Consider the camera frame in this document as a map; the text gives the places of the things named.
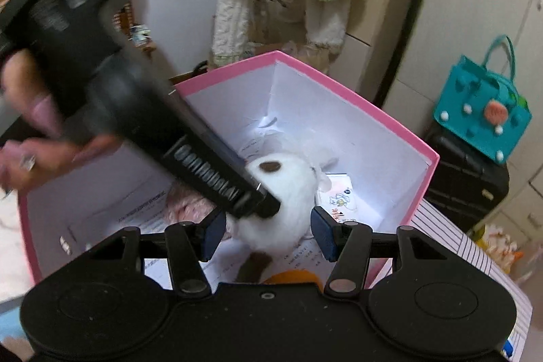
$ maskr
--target human hand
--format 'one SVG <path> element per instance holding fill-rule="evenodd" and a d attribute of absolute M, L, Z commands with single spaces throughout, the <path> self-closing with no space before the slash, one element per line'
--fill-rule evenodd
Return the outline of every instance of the human hand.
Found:
<path fill-rule="evenodd" d="M 2 70 L 4 97 L 23 118 L 51 139 L 33 138 L 23 143 L 7 141 L 0 151 L 0 186 L 28 191 L 82 166 L 121 144 L 113 135 L 99 135 L 85 146 L 57 141 L 62 117 L 28 50 L 13 54 Z"/>

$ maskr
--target yellow object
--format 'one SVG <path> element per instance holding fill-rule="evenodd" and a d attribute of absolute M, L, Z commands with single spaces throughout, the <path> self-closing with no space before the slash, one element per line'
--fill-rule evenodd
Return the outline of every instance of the yellow object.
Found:
<path fill-rule="evenodd" d="M 313 282 L 319 287 L 320 291 L 323 291 L 320 279 L 316 274 L 308 270 L 287 270 L 264 281 L 265 284 L 299 284 L 303 282 Z"/>

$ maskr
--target teal felt bag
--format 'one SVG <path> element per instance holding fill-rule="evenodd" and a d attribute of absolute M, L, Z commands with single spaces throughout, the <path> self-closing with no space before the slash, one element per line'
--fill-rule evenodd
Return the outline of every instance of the teal felt bag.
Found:
<path fill-rule="evenodd" d="M 503 41 L 510 52 L 510 78 L 487 69 L 490 54 Z M 526 99 L 514 84 L 515 50 L 511 39 L 498 36 L 482 65 L 462 55 L 452 67 L 439 102 L 435 120 L 496 163 L 504 163 L 530 123 Z"/>

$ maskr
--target blue fabric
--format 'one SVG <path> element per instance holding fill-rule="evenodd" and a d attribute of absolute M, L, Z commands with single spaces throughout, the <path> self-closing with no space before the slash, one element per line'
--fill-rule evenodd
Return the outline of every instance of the blue fabric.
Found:
<path fill-rule="evenodd" d="M 504 40 L 510 51 L 510 78 L 488 71 L 486 67 L 490 53 Z M 519 96 L 515 87 L 515 72 L 515 51 L 511 39 L 505 35 L 498 36 L 482 65 L 466 56 L 460 57 L 451 69 L 434 110 L 434 118 L 441 126 L 499 164 L 505 163 L 531 120 L 526 100 Z M 509 113 L 507 121 L 501 125 L 502 134 L 484 118 L 484 110 L 490 100 L 503 104 Z M 469 105 L 470 113 L 465 112 L 465 105 Z M 503 154 L 501 159 L 498 158 L 499 151 Z"/>
<path fill-rule="evenodd" d="M 0 314 L 0 341 L 11 336 L 12 338 L 25 338 L 19 321 L 19 307 Z"/>

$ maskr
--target striped fabric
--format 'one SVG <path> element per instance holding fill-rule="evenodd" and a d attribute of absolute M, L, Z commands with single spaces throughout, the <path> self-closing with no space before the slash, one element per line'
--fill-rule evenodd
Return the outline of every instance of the striped fabric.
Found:
<path fill-rule="evenodd" d="M 512 362 L 520 362 L 520 356 L 522 355 L 526 336 L 528 335 L 532 310 L 528 297 L 467 235 L 425 200 L 419 205 L 409 225 L 416 227 L 452 252 L 461 256 L 468 263 L 490 276 L 494 281 L 499 282 L 511 293 L 517 306 L 517 322 L 509 336 L 509 341 L 514 348 L 510 360 Z M 371 286 L 374 286 L 377 281 L 391 273 L 392 259 L 389 259 Z"/>

